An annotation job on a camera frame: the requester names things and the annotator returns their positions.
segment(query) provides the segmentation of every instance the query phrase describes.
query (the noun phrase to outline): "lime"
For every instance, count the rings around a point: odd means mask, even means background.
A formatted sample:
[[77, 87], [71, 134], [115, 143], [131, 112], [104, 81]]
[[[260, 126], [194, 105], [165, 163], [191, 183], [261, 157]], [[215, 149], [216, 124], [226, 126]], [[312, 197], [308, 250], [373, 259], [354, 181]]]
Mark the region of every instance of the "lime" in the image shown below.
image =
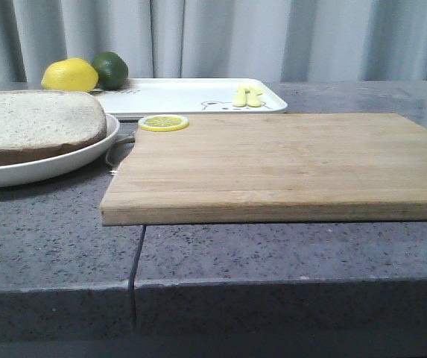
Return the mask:
[[41, 85], [47, 90], [84, 91], [94, 89], [98, 74], [81, 58], [68, 58], [52, 63], [44, 72]]
[[92, 60], [92, 67], [99, 74], [98, 85], [103, 90], [118, 90], [129, 75], [127, 64], [115, 52], [101, 52]]
[[161, 114], [139, 119], [139, 127], [153, 132], [178, 131], [188, 127], [189, 120], [184, 116]]

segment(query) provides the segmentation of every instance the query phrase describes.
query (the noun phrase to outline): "green fruit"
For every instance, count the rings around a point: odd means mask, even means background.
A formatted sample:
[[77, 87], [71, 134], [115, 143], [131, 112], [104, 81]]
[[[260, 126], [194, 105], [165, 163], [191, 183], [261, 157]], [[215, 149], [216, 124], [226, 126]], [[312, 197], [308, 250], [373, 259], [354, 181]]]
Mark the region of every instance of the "green fruit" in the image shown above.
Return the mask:
[[103, 90], [118, 90], [129, 75], [127, 64], [114, 52], [101, 52], [95, 56], [92, 67], [99, 74], [98, 85]]

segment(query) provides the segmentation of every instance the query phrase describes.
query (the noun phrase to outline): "lemon slice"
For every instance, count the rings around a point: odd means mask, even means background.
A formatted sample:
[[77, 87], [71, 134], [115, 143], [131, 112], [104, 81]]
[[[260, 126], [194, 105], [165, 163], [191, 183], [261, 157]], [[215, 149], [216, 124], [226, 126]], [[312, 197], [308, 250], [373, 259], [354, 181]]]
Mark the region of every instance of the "lemon slice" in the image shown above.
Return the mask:
[[139, 127], [146, 131], [170, 132], [188, 127], [189, 120], [176, 114], [159, 114], [139, 119]]

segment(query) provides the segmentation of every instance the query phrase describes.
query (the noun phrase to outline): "bread loaf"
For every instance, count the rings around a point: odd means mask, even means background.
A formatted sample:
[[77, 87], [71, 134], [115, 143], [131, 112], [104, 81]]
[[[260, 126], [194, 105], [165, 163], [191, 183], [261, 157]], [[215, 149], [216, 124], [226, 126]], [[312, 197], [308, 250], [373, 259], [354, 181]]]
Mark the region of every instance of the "bread loaf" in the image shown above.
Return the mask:
[[40, 160], [106, 137], [101, 104], [86, 92], [0, 92], [0, 166]]

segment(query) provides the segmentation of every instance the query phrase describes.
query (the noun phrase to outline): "white rectangular tray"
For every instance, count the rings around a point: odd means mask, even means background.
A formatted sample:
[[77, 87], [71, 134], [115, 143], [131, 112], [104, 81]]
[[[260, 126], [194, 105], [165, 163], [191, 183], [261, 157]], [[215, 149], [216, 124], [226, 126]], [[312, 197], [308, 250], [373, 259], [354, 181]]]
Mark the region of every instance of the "white rectangular tray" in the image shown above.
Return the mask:
[[[243, 83], [262, 89], [261, 107], [232, 105]], [[160, 113], [281, 113], [288, 106], [261, 81], [249, 78], [129, 78], [120, 90], [93, 94], [106, 113], [123, 120]]]

